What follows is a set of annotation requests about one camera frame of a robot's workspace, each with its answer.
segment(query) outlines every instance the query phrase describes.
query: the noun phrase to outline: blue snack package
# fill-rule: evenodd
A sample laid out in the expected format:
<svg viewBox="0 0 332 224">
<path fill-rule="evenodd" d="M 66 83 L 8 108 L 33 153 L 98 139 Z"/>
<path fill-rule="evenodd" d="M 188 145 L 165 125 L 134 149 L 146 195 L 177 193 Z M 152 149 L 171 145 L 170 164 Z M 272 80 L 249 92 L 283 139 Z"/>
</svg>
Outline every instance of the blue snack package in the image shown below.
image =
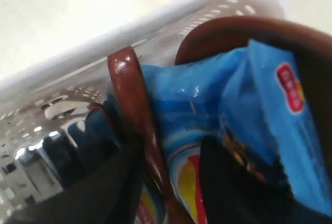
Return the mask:
<svg viewBox="0 0 332 224">
<path fill-rule="evenodd" d="M 285 91 L 278 68 L 293 72 L 296 95 Z M 250 41 L 199 62 L 142 70 L 175 195 L 197 224 L 206 224 L 198 175 L 207 135 L 265 184 L 287 187 L 285 169 L 295 199 L 331 216 L 329 181 L 290 52 Z"/>
</svg>

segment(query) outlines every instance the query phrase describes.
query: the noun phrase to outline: blue packaging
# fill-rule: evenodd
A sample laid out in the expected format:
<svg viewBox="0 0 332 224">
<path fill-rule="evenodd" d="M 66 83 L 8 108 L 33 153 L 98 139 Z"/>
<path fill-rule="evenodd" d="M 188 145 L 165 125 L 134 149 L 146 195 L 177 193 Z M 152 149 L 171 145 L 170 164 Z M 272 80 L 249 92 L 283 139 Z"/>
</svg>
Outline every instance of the blue packaging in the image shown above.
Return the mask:
<svg viewBox="0 0 332 224">
<path fill-rule="evenodd" d="M 295 199 L 332 216 L 319 140 L 292 53 L 252 40 L 203 61 L 142 70 L 175 194 L 197 224 L 206 224 L 198 176 L 206 135 L 263 183 L 287 184 L 281 161 Z"/>
</svg>

